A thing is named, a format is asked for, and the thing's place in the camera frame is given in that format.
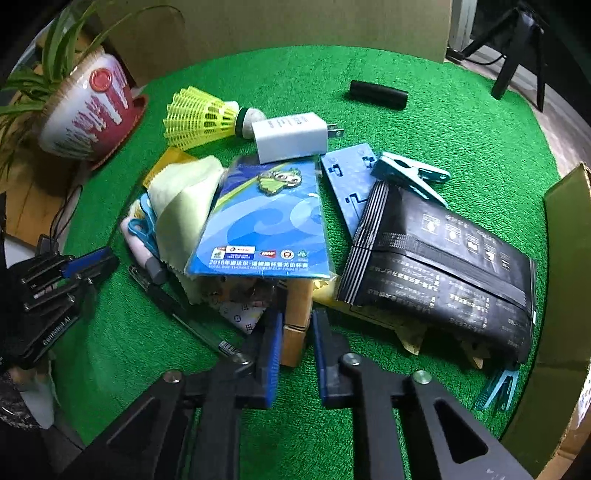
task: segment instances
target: black tube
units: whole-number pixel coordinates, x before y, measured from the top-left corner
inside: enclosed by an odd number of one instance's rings
[[[359,80],[351,80],[349,96],[354,100],[375,103],[395,110],[403,110],[408,100],[408,92],[404,90]]]

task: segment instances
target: teal clip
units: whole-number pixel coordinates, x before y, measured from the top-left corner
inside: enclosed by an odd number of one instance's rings
[[[371,174],[380,179],[391,181],[396,185],[410,189],[425,200],[437,202],[447,208],[447,202],[426,182],[444,183],[452,176],[447,170],[433,167],[410,158],[383,152],[375,163]]]
[[[496,406],[499,410],[507,411],[515,395],[517,379],[519,378],[519,367],[512,366],[506,370],[499,370],[491,377],[487,385],[478,395],[474,408],[476,410],[486,410],[497,398]]]
[[[156,215],[147,193],[139,198],[139,206],[144,213],[144,218],[132,218],[128,225],[129,233],[139,238],[153,256],[160,258],[156,243]]]

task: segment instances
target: white power adapter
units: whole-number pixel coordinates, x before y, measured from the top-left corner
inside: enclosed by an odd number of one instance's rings
[[[324,155],[328,139],[343,136],[343,129],[312,112],[254,122],[252,131],[260,163]]]

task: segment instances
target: green cloth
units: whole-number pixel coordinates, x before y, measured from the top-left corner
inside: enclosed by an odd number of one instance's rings
[[[407,90],[408,106],[393,111],[349,100],[345,93],[353,79]],[[495,100],[491,80],[451,63],[366,48],[291,47],[224,57],[155,80],[145,90],[150,103],[141,125],[85,186],[67,253],[81,255],[108,241],[133,185],[166,148],[166,105],[189,85],[255,106],[268,117],[313,111],[345,129],[343,138],[330,140],[332,150],[368,142],[378,155],[387,150],[451,172],[452,179],[436,187],[450,208],[538,260],[535,352],[547,278],[543,196],[558,180],[556,164],[523,98],[507,92]],[[236,155],[254,151],[253,142],[232,137],[190,153],[200,158],[213,154],[227,166]],[[349,235],[326,179],[321,188],[330,252],[341,272]],[[113,235],[111,245],[122,265],[102,286],[95,318],[73,326],[56,346],[57,394],[86,442],[166,370],[199,371],[216,361],[128,278],[131,256],[120,234]],[[212,310],[198,307],[197,312],[217,331],[236,337]],[[421,354],[412,356],[392,331],[339,314],[331,320],[348,334],[353,351],[395,372],[425,369],[468,408],[494,363],[485,364],[485,371],[471,368],[453,337],[434,329]],[[532,358],[522,366],[517,399]],[[500,436],[511,414],[475,416]],[[243,415],[242,478],[351,478],[352,445],[350,411],[327,411],[320,405],[308,348],[298,368],[282,368],[273,408]]]

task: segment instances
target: green artificial turf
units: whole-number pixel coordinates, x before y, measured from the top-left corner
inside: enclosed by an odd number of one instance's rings
[[[348,100],[352,79],[407,90],[408,106],[393,111]],[[155,80],[145,90],[150,103],[139,128],[85,186],[67,253],[81,255],[108,241],[133,185],[166,148],[166,105],[189,85],[256,106],[268,117],[313,111],[345,129],[343,138],[330,141],[331,149],[368,142],[376,154],[387,150],[451,172],[452,179],[436,187],[450,208],[538,260],[535,352],[547,278],[543,195],[558,180],[556,164],[525,100],[512,92],[495,100],[491,80],[450,63],[365,48],[292,47],[224,57]],[[227,166],[236,155],[254,151],[254,143],[230,138],[190,153],[213,154]],[[321,187],[330,252],[340,272],[349,235],[326,179]],[[131,257],[121,235],[111,244],[122,264],[102,286],[94,319],[74,325],[56,346],[57,394],[85,442],[166,370],[199,371],[216,361],[130,281],[126,268]],[[217,331],[237,336],[207,307],[197,312]],[[395,372],[428,370],[467,408],[473,407],[492,368],[471,368],[457,342],[435,330],[428,331],[421,355],[412,356],[391,331],[338,314],[331,320],[347,333],[354,351]],[[522,366],[517,399],[532,358]],[[475,416],[500,436],[511,413]],[[274,407],[243,415],[242,479],[351,478],[352,446],[350,412],[320,405],[308,348],[298,368],[281,370]]]

